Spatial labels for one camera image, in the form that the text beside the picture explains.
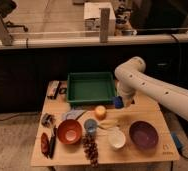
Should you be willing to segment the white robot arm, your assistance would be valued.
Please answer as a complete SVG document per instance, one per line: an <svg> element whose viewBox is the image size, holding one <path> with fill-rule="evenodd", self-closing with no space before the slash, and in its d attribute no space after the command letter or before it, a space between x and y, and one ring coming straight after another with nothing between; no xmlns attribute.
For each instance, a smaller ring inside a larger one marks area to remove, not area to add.
<svg viewBox="0 0 188 171"><path fill-rule="evenodd" d="M147 76L145 68L138 56L117 66L117 93L128 102L140 91L188 121L188 90Z"/></svg>

